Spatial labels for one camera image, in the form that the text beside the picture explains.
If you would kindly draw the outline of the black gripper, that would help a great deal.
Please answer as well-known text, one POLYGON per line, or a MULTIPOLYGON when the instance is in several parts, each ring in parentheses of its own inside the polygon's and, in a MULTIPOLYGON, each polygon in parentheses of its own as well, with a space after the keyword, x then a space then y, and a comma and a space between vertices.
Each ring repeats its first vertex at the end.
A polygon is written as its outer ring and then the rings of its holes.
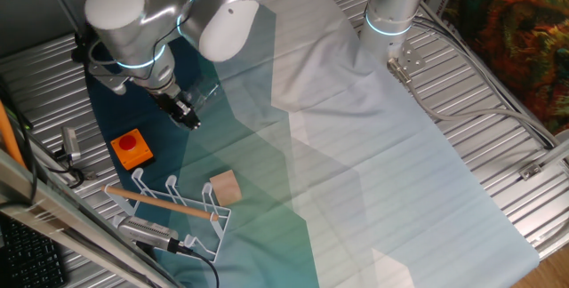
POLYGON ((187 102, 183 92, 179 92, 173 97, 165 93, 158 94, 155 96, 155 102, 179 127, 189 128, 190 130, 200 127, 201 122, 196 115, 196 111, 187 102))

